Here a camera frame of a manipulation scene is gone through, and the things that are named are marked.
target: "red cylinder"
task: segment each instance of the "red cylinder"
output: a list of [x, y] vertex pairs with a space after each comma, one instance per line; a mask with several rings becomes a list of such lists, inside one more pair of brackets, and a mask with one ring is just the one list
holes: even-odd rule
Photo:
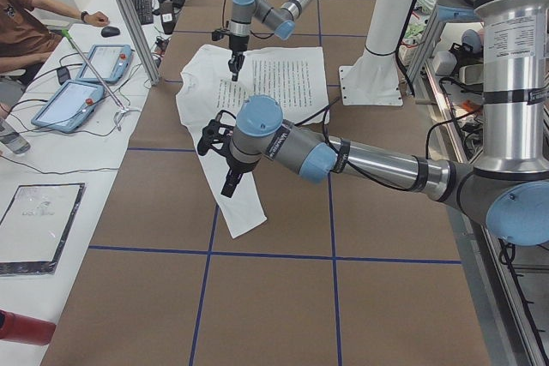
[[51, 342], [55, 323], [0, 310], [0, 339], [28, 345]]

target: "brown shirt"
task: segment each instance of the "brown shirt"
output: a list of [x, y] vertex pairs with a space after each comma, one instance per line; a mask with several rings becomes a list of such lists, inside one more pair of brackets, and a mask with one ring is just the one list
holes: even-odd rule
[[0, 0], [0, 57], [53, 51], [61, 36], [32, 16], [33, 0]]

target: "person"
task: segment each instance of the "person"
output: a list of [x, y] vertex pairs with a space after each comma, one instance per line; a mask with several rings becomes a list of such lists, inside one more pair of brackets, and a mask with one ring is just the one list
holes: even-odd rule
[[62, 39], [29, 11], [47, 10], [96, 27], [109, 24], [109, 18], [102, 12], [89, 14], [58, 0], [0, 0], [0, 7], [0, 73], [26, 69], [18, 79], [24, 85], [34, 78]]

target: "robotic arm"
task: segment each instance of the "robotic arm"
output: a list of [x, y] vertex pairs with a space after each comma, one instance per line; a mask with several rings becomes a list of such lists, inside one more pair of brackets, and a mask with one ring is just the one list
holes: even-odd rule
[[392, 189], [422, 192], [485, 225], [508, 242], [549, 240], [549, 161], [542, 154], [549, 0], [439, 0], [452, 20], [485, 22], [484, 152], [473, 165], [392, 153], [315, 134], [283, 120], [278, 104], [252, 96], [234, 127], [220, 116], [204, 129], [198, 152], [227, 159], [223, 195], [262, 156], [319, 182], [331, 171]]
[[282, 40], [288, 39], [295, 28], [295, 21], [313, 0], [287, 0], [279, 9], [273, 8], [267, 0], [232, 0], [232, 17], [228, 28], [216, 29], [212, 40], [229, 37], [232, 51], [229, 70], [232, 80], [238, 80], [238, 73], [244, 65], [244, 52], [248, 50], [252, 17], [258, 19]]

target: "brown table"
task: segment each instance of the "brown table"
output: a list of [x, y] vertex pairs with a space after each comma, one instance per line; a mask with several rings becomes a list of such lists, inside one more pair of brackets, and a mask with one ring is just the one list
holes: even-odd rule
[[[337, 96], [374, 2], [317, 0], [287, 42], [250, 48], [321, 45]], [[187, 0], [42, 364], [489, 364], [446, 210], [423, 195], [350, 176], [314, 185], [263, 161], [268, 221], [230, 238], [174, 98], [222, 4]], [[418, 155], [425, 142], [411, 98], [339, 103], [330, 134]]]

